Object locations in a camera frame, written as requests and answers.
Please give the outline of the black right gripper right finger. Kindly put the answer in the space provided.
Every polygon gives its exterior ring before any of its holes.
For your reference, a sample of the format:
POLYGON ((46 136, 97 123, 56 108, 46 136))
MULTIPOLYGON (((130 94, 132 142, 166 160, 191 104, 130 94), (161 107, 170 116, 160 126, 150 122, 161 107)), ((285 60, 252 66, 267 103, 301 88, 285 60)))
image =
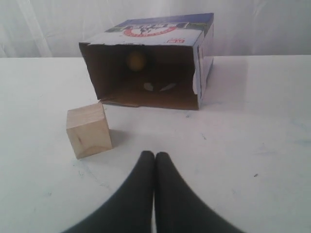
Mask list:
POLYGON ((187 185, 170 156, 155 157, 155 222, 158 233, 241 233, 187 185))

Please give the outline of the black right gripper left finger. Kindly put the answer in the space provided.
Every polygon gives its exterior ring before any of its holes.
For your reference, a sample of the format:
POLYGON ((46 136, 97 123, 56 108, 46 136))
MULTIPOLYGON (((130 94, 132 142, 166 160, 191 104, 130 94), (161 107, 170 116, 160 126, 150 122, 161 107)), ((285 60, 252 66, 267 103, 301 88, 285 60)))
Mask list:
POLYGON ((129 176, 96 211, 66 233, 150 233, 155 182, 155 155, 142 151, 129 176))

